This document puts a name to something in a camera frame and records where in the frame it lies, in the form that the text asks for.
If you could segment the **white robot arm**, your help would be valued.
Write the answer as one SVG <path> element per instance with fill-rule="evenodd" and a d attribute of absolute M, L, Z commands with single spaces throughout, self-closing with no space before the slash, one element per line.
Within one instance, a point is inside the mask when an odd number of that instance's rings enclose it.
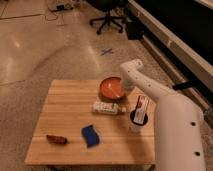
<path fill-rule="evenodd" d="M 203 111 L 187 96 L 144 75 L 140 59 L 120 65 L 122 88 L 135 87 L 156 103 L 154 145 L 156 171 L 207 171 L 200 126 Z"/>

